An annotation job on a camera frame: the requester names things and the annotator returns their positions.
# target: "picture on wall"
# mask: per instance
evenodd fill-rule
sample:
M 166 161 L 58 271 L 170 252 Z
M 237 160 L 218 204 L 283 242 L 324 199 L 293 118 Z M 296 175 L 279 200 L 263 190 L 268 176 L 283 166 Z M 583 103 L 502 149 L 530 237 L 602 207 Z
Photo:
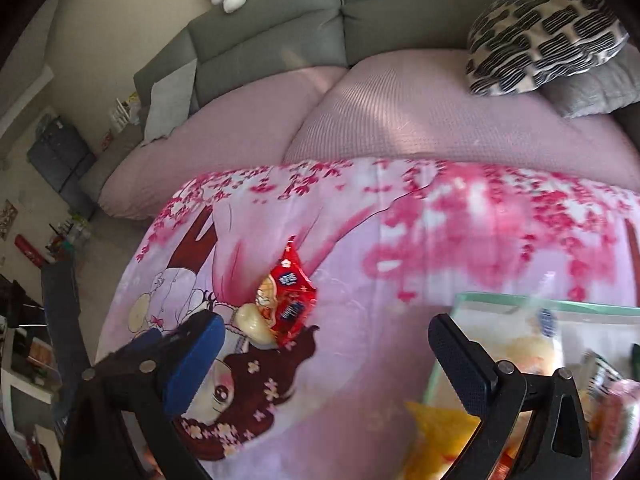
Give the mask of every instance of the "picture on wall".
M 2 240 L 6 240 L 17 215 L 18 210 L 11 202 L 5 200 L 4 208 L 0 211 L 0 238 L 2 238 Z

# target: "printed eye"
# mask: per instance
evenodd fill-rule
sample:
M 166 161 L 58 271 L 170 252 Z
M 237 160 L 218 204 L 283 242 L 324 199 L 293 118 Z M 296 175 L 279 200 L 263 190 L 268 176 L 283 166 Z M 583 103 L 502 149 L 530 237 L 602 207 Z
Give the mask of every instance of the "printed eye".
M 218 402 L 226 402 L 229 398 L 229 389 L 224 384 L 219 384 L 216 389 L 213 390 L 213 397 Z

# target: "sofa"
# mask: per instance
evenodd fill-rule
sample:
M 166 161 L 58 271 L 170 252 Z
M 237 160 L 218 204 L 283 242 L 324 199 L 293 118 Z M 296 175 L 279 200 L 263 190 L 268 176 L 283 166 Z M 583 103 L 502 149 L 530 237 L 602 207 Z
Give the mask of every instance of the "sofa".
M 134 76 L 144 119 L 154 83 L 197 59 L 190 118 L 146 146 L 144 121 L 128 127 L 82 188 L 112 216 L 148 218 L 205 172 L 374 155 L 509 164 L 640 190 L 637 106 L 563 119 L 537 91 L 468 93 L 466 38 L 492 1 L 213 7 Z

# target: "pink sofa cover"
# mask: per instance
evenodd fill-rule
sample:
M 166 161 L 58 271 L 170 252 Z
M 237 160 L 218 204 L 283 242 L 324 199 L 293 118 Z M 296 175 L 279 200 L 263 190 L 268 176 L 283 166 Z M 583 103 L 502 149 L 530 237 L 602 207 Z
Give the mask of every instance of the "pink sofa cover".
M 168 139 L 137 147 L 98 199 L 109 215 L 154 217 L 186 181 L 208 171 L 280 164 L 291 139 L 345 68 L 273 75 L 207 104 Z
M 411 156 L 493 162 L 640 190 L 640 156 L 608 115 L 566 120 L 537 92 L 469 94 L 463 50 L 369 57 L 313 110 L 284 162 Z

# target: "red snack package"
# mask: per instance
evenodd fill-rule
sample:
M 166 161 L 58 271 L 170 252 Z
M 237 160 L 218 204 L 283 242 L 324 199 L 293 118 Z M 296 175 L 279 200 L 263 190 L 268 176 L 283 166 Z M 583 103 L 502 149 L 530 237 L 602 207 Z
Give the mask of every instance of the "red snack package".
M 273 332 L 278 346 L 294 340 L 316 304 L 316 289 L 302 270 L 291 237 L 282 257 L 255 295 L 258 311 Z

